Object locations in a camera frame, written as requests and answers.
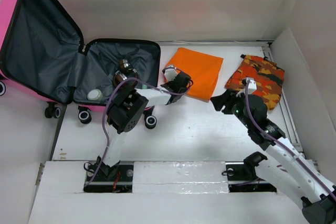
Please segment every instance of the folded orange cloth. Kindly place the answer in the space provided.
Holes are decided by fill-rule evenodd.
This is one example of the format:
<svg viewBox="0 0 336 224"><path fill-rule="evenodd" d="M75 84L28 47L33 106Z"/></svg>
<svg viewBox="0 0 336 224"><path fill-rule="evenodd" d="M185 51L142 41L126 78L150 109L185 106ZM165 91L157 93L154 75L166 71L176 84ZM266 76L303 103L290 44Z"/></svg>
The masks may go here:
<svg viewBox="0 0 336 224"><path fill-rule="evenodd" d="M194 82L188 95L209 101L217 84L223 58L180 47L166 66L173 64L189 74Z"/></svg>

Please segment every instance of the pink suitcase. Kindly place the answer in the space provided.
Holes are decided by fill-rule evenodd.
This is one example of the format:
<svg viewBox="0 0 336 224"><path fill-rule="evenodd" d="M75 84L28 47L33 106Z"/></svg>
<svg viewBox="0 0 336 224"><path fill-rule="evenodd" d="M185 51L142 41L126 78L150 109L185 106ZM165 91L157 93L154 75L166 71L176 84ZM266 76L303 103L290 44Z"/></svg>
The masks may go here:
<svg viewBox="0 0 336 224"><path fill-rule="evenodd" d="M157 85L161 51L152 41L96 39L85 45L57 0L2 0L0 13L0 95L11 85L47 101L47 118L60 116L57 103L75 102L79 119L89 123L88 110L103 111L114 90L120 59L128 60L141 80ZM93 89L103 93L100 101L88 100Z"/></svg>

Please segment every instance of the folded clothing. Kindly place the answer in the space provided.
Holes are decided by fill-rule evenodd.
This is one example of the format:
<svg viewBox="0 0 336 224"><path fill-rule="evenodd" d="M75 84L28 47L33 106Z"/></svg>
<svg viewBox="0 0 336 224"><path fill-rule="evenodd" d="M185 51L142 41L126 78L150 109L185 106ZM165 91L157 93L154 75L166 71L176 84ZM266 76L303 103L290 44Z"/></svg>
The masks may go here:
<svg viewBox="0 0 336 224"><path fill-rule="evenodd" d="M253 93L262 97L269 110L275 108L281 99L283 76L285 71L277 64L253 55L242 55L244 60L225 84L226 89L239 91L245 86L246 77L254 78L257 90Z"/></svg>
<svg viewBox="0 0 336 224"><path fill-rule="evenodd" d="M223 58L179 48L166 67L173 64L189 74L194 82L188 95L209 101L217 84Z"/></svg>

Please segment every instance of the white wall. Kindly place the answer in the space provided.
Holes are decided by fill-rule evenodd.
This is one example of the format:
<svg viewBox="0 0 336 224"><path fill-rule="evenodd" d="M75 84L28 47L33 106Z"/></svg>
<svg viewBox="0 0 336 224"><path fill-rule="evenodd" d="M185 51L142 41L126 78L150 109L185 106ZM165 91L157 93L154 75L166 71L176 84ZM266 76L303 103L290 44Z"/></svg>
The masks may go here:
<svg viewBox="0 0 336 224"><path fill-rule="evenodd" d="M150 40L275 38L295 0L60 0L83 31Z"/></svg>
<svg viewBox="0 0 336 224"><path fill-rule="evenodd" d="M297 0L272 45L307 156L336 183L336 0Z"/></svg>
<svg viewBox="0 0 336 224"><path fill-rule="evenodd" d="M44 117L45 106L10 87L0 97L1 223L28 221L39 164L49 157L57 124Z"/></svg>

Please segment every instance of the suitcase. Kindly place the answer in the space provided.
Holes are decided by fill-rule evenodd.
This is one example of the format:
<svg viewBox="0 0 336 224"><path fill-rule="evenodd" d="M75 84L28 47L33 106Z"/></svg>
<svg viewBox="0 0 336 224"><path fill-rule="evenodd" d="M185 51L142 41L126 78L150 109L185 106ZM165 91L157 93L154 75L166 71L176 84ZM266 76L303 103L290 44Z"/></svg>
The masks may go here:
<svg viewBox="0 0 336 224"><path fill-rule="evenodd" d="M12 85L47 101L47 118L60 116L57 104L74 102L80 121L89 123L89 110L103 111L114 90L119 60L126 59L141 80L157 86L161 51L152 41L96 39L85 45L57 0L2 0L0 13L0 95ZM93 89L101 90L100 101L88 100Z"/></svg>

